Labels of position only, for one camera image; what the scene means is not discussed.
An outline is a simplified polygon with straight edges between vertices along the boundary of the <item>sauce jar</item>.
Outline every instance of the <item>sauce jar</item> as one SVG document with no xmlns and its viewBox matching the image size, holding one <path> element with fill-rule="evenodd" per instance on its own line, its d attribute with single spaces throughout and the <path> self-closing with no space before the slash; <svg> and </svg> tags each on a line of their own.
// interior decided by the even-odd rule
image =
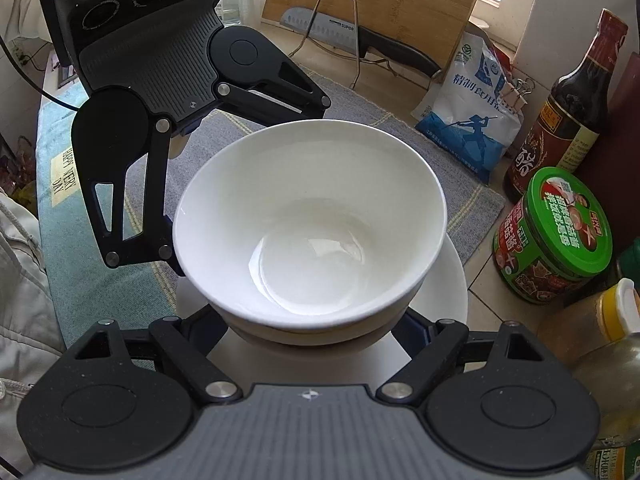
<svg viewBox="0 0 640 480">
<path fill-rule="evenodd" d="M 611 260 L 609 223 L 586 186 L 542 168 L 494 235 L 494 261 L 507 285 L 544 304 L 582 286 Z"/>
</svg>

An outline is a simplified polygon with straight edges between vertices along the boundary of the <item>salt bag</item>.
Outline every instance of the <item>salt bag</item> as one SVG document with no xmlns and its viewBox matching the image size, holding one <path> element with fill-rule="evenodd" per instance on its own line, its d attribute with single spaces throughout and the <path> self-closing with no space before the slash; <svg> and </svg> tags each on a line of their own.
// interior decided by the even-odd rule
<svg viewBox="0 0 640 480">
<path fill-rule="evenodd" d="M 522 126 L 500 96 L 507 79 L 484 40 L 464 32 L 431 111 L 416 129 L 451 152 L 485 184 Z"/>
</svg>

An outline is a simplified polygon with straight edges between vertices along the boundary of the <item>black cable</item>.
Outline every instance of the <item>black cable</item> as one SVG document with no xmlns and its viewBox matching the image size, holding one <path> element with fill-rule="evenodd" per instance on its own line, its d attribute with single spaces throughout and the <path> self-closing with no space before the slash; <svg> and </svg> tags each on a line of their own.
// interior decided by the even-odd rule
<svg viewBox="0 0 640 480">
<path fill-rule="evenodd" d="M 33 88 L 36 92 L 38 92 L 41 95 L 44 95 L 44 97 L 46 97 L 47 99 L 49 99 L 50 101 L 55 102 L 56 104 L 59 104 L 60 106 L 63 106 L 65 108 L 68 108 L 69 110 L 73 111 L 73 112 L 77 112 L 79 110 L 79 108 L 76 108 L 75 106 L 72 106 L 70 104 L 67 104 L 65 102 L 60 101 L 59 99 L 56 99 L 55 97 L 53 97 L 53 95 L 51 95 L 48 92 L 45 92 L 42 88 L 40 88 L 38 85 L 36 85 L 36 83 L 34 83 L 31 79 L 29 79 L 29 77 L 24 73 L 24 71 L 20 68 L 20 66 L 18 65 L 18 63 L 16 62 L 16 60 L 14 59 L 14 56 L 11 55 L 11 52 L 9 52 L 8 47 L 6 46 L 6 43 L 4 42 L 4 40 L 2 39 L 2 36 L 0 36 L 0 47 L 2 47 L 2 50 L 4 50 L 4 53 L 7 56 L 7 59 L 9 60 L 9 62 L 14 66 L 14 68 L 18 71 L 18 74 L 20 74 L 20 76 L 27 82 L 29 83 L 29 85 L 31 86 L 31 88 Z"/>
<path fill-rule="evenodd" d="M 9 464 L 4 458 L 0 456 L 0 466 L 6 469 L 9 474 L 14 475 L 16 478 L 22 478 L 22 473 L 18 471 L 14 466 Z"/>
<path fill-rule="evenodd" d="M 26 59 L 27 59 L 27 62 L 31 61 L 31 64 L 33 65 L 34 69 L 36 69 L 38 72 L 46 72 L 46 69 L 45 68 L 38 68 L 36 66 L 36 64 L 33 62 L 33 58 L 36 57 L 38 55 L 39 51 L 41 51 L 43 48 L 45 48 L 48 44 L 50 44 L 50 43 L 47 41 L 47 43 L 45 43 L 38 50 L 36 50 L 36 52 L 31 54 L 30 56 L 25 56 Z"/>
</svg>

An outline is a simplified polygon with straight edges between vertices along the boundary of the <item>plastic bottle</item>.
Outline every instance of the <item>plastic bottle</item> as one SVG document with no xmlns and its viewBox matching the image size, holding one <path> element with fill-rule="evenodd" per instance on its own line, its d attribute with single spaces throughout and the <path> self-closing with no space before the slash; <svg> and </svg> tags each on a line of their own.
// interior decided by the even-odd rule
<svg viewBox="0 0 640 480">
<path fill-rule="evenodd" d="M 639 308 L 634 282 L 622 278 L 606 291 L 545 317 L 538 338 L 560 362 L 571 366 L 588 352 L 640 332 Z"/>
<path fill-rule="evenodd" d="M 640 333 L 588 353 L 572 373 L 600 407 L 600 433 L 593 449 L 640 440 Z"/>
</svg>

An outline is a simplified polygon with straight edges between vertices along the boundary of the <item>yellow cap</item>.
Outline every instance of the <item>yellow cap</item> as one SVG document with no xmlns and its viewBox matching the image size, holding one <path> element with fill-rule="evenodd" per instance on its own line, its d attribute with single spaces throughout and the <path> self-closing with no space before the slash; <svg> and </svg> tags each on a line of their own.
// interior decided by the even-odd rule
<svg viewBox="0 0 640 480">
<path fill-rule="evenodd" d="M 640 298 L 634 282 L 622 278 L 603 293 L 601 301 L 604 329 L 610 341 L 640 332 Z"/>
</svg>

